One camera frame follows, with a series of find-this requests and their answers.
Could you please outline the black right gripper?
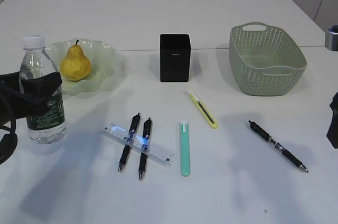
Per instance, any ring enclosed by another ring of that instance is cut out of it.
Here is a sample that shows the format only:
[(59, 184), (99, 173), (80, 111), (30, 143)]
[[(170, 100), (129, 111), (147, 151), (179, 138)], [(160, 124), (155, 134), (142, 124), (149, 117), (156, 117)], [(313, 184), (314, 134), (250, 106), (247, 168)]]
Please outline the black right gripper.
[(334, 148), (338, 148), (338, 92), (334, 95), (332, 102), (330, 103), (330, 108), (332, 110), (332, 120), (326, 137)]

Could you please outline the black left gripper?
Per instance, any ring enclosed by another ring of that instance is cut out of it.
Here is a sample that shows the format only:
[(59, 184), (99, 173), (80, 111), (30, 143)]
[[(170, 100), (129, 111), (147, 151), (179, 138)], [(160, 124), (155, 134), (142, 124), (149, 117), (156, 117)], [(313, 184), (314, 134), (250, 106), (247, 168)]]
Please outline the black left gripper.
[(19, 72), (2, 74), (1, 79), (1, 126), (11, 120), (29, 116), (42, 116), (50, 110), (48, 102), (62, 101), (59, 89), (62, 84), (59, 72), (49, 73), (36, 79), (21, 79)]

